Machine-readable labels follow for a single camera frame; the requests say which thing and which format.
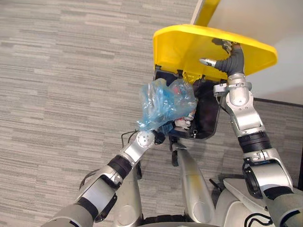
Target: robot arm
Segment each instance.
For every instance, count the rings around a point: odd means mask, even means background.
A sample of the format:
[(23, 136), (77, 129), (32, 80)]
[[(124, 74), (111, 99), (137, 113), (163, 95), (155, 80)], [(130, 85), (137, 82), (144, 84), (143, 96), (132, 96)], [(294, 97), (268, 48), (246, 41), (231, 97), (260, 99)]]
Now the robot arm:
[(252, 196), (264, 199), (276, 227), (298, 227), (303, 221), (303, 196), (293, 193), (292, 180), (255, 108), (251, 84), (244, 75), (244, 54), (239, 44), (232, 44), (228, 59), (200, 59), (228, 75), (227, 83), (214, 86), (214, 96), (231, 117), (231, 123), (243, 150), (243, 174)]
[(141, 131), (80, 189), (75, 202), (64, 207), (42, 227), (92, 227), (105, 219), (114, 206), (115, 191), (155, 141), (155, 132)]

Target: black cable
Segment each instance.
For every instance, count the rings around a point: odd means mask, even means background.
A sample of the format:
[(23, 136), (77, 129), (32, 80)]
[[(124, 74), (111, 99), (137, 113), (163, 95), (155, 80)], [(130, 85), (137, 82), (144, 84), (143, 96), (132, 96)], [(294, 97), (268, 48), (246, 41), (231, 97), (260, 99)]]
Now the black cable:
[(79, 190), (82, 188), (82, 186), (85, 184), (85, 180), (93, 175), (95, 175), (95, 173), (98, 171), (99, 169), (95, 169), (91, 172), (89, 172), (88, 174), (86, 174), (86, 176), (83, 178), (83, 180), (81, 181), (80, 183), (80, 186), (79, 186)]
[[(137, 132), (138, 132), (138, 130), (135, 129), (134, 131), (128, 131), (128, 132), (126, 132), (126, 133), (121, 134), (122, 148), (124, 147), (123, 136), (126, 135), (126, 134), (129, 134), (129, 133), (132, 133), (132, 134), (130, 135), (130, 137), (128, 138), (128, 142), (127, 142), (127, 143), (129, 143), (130, 140), (131, 140), (131, 138), (132, 138), (132, 136), (133, 136), (135, 133), (137, 133)], [(95, 175), (95, 173), (96, 173), (98, 170), (99, 170), (99, 169), (95, 169), (95, 170), (89, 172), (88, 174), (86, 174), (86, 176), (83, 178), (83, 180), (82, 180), (81, 183), (80, 183), (79, 190), (80, 190), (80, 189), (83, 187), (83, 185), (85, 184), (85, 180), (86, 180), (87, 178), (89, 178), (89, 177)]]
[[(252, 218), (254, 216), (261, 216), (261, 217), (269, 219), (269, 221), (268, 221), (268, 223), (263, 223), (263, 222), (261, 222), (260, 220), (258, 220), (256, 218)], [(273, 220), (271, 219), (271, 217), (266, 216), (264, 214), (260, 214), (260, 213), (254, 213), (254, 214), (251, 214), (251, 215), (247, 216), (247, 218), (244, 221), (244, 227), (251, 227), (251, 225), (254, 221), (258, 222), (259, 224), (261, 224), (263, 226), (270, 226), (273, 223)]]
[(218, 103), (218, 105), (220, 106), (220, 108), (223, 109), (227, 114), (229, 114), (229, 113), (227, 112), (227, 110), (226, 110), (226, 109), (221, 105), (221, 103), (219, 102), (218, 96), (216, 96), (216, 100), (217, 100), (217, 103)]
[(135, 131), (129, 136), (127, 143), (129, 143), (129, 142), (131, 141), (132, 136), (135, 135), (137, 132), (138, 132), (138, 131), (135, 130)]
[(126, 132), (126, 133), (121, 134), (122, 148), (124, 147), (123, 136), (126, 135), (126, 134), (129, 134), (129, 133), (132, 133), (132, 132), (134, 132), (134, 131), (128, 131), (128, 132)]

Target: yellow lid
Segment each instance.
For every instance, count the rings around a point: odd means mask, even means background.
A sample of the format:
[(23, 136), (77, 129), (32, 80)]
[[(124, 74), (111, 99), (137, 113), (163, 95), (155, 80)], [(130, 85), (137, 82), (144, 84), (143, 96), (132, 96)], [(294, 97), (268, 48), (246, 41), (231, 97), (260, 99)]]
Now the yellow lid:
[(200, 58), (214, 60), (228, 58), (229, 55), (222, 46), (212, 43), (214, 38), (241, 44), (244, 52), (245, 75), (265, 69), (277, 62), (275, 48), (257, 40), (210, 27), (174, 25), (155, 32), (154, 64), (161, 66), (162, 70), (174, 73), (183, 70), (183, 75), (195, 80), (202, 74), (211, 80), (227, 79), (226, 73), (199, 62)]

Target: crumpled plastic bag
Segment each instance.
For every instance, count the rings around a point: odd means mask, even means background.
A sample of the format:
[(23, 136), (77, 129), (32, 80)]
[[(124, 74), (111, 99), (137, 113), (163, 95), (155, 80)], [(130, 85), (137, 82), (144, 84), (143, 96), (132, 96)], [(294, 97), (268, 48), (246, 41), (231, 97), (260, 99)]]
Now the crumpled plastic bag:
[(142, 119), (137, 121), (141, 131), (155, 130), (168, 121), (187, 117), (196, 109), (193, 87), (183, 79), (166, 86), (165, 79), (144, 85), (140, 91)]

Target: trash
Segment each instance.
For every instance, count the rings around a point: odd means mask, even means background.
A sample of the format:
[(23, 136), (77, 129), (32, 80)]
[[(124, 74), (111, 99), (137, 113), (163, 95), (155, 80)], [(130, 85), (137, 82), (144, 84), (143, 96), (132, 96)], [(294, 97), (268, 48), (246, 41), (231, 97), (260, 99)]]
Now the trash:
[(192, 112), (189, 113), (187, 117), (181, 117), (179, 119), (175, 120), (175, 126), (176, 127), (181, 127), (182, 129), (189, 129), (191, 126), (191, 122), (193, 121), (195, 117), (195, 112), (196, 110), (193, 110)]
[(140, 130), (154, 130), (168, 121), (188, 117), (196, 109), (197, 100), (193, 87), (183, 79), (166, 86), (166, 80), (157, 79), (144, 85), (140, 91), (142, 119)]

